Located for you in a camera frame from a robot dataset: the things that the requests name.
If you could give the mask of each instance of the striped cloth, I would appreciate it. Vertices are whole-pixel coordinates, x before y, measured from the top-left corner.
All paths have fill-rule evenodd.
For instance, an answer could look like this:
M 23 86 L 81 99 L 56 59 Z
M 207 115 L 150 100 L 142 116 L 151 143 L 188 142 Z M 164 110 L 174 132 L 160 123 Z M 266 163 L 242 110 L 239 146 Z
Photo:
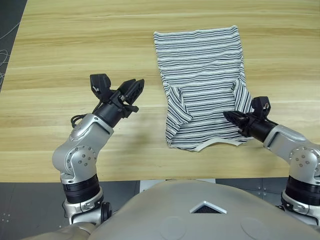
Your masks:
M 154 44 L 168 102 L 168 145 L 198 152 L 214 143 L 248 141 L 223 115 L 252 111 L 237 26 L 155 32 Z

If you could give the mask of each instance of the black cable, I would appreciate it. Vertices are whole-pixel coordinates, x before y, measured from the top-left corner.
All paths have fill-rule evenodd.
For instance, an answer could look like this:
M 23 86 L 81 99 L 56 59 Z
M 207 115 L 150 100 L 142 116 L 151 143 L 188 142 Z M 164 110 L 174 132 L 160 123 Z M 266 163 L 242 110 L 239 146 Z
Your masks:
M 97 106 L 95 106 L 94 110 L 92 113 L 94 113 L 100 106 L 102 105 L 102 101 L 100 100 Z M 75 115 L 71 118 L 70 122 L 73 128 L 77 126 L 76 122 L 83 119 L 87 114 L 80 114 L 80 115 Z
M 71 118 L 71 125 L 73 128 L 77 126 L 76 122 L 79 121 L 80 119 L 83 119 L 87 114 L 81 114 L 81 115 L 75 115 Z
M 64 206 L 64 202 L 65 202 L 65 200 L 63 200 L 63 202 L 61 204 L 61 207 L 63 208 L 63 211 L 64 211 L 64 215 L 63 216 L 64 216 L 65 219 L 67 219 L 68 217 L 66 216 L 67 212 L 66 212 L 66 209 L 65 209 L 65 206 Z
M 271 120 L 269 120 L 267 117 L 265 117 L 265 119 L 269 122 L 269 123 L 271 123 L 271 124 L 274 124 L 274 125 L 278 125 L 278 123 L 276 123 L 276 122 L 274 122 L 274 121 L 271 121 Z

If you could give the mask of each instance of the wood grain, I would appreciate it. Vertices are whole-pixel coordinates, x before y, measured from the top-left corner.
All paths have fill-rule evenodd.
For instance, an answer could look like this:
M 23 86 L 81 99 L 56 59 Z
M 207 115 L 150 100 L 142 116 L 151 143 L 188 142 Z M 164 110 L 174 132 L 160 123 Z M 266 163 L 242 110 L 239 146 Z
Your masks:
M 100 152 L 102 181 L 288 175 L 262 144 L 217 144 L 200 153 L 168 148 L 167 102 L 153 32 L 237 25 L 247 86 L 269 96 L 270 119 L 320 143 L 318 0 L 28 0 L 0 94 L 0 182 L 59 182 L 53 151 L 70 117 L 97 103 L 89 75 L 116 88 L 144 78 L 137 114 Z

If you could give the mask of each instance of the white wire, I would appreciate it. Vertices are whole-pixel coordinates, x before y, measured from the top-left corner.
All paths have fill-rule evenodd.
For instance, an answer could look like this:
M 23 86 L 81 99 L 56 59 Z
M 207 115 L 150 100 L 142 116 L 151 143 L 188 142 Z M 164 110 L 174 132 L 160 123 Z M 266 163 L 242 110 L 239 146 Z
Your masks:
M 20 22 L 17 23 L 10 31 L 8 31 L 5 35 L 3 35 L 2 37 L 0 37 L 0 40 L 3 39 L 4 37 L 6 37 L 9 33 L 11 33 L 17 26 L 19 26 Z M 0 50 L 0 55 L 5 55 L 3 61 L 0 61 L 0 67 L 3 65 L 3 64 L 7 64 L 9 60 L 9 57 L 10 57 L 10 54 L 8 54 L 8 51 L 6 49 L 2 49 Z M 0 87 L 1 87 L 1 84 L 3 83 L 4 81 L 4 78 L 5 78 L 5 74 L 0 72 Z
M 10 31 L 8 31 L 5 35 L 0 37 L 0 40 L 3 39 L 5 36 L 7 36 L 9 33 L 11 33 L 17 26 L 19 26 L 20 22 L 18 22 Z

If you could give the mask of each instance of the gray floor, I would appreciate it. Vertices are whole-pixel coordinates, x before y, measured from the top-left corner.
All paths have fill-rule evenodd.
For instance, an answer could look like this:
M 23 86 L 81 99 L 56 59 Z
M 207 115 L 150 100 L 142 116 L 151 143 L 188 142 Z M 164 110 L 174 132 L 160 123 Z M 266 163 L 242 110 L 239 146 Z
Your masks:
M 20 22 L 26 0 L 0 0 L 0 38 Z M 12 50 L 18 28 L 0 39 L 0 50 Z M 0 54 L 0 63 L 4 55 Z M 6 64 L 0 66 L 5 73 Z M 216 183 L 243 189 L 279 205 L 287 178 L 217 179 Z M 105 201 L 114 210 L 139 192 L 138 181 L 101 182 Z M 60 183 L 0 183 L 0 240 L 17 240 L 68 224 L 61 206 L 65 199 Z

